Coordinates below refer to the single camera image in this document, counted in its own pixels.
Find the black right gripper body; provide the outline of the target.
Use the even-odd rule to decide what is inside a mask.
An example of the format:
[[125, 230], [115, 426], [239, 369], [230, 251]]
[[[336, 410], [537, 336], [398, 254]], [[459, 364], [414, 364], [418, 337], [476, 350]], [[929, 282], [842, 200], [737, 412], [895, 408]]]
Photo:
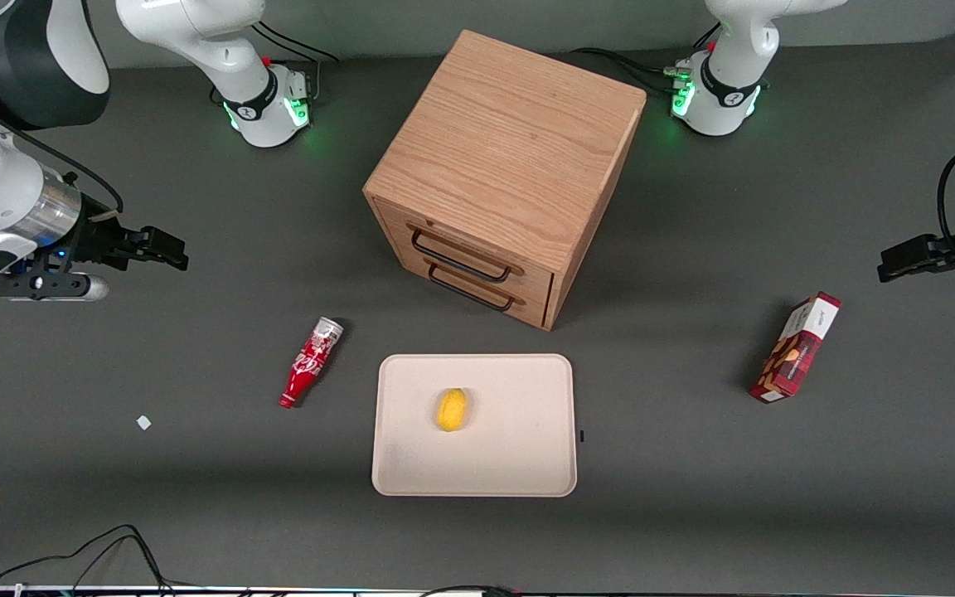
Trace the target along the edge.
[[94, 262], [110, 268], [128, 268], [120, 245], [128, 239], [128, 232], [119, 223], [114, 209], [91, 197], [82, 197], [79, 219], [64, 238], [61, 238], [61, 263], [66, 268], [80, 262]]

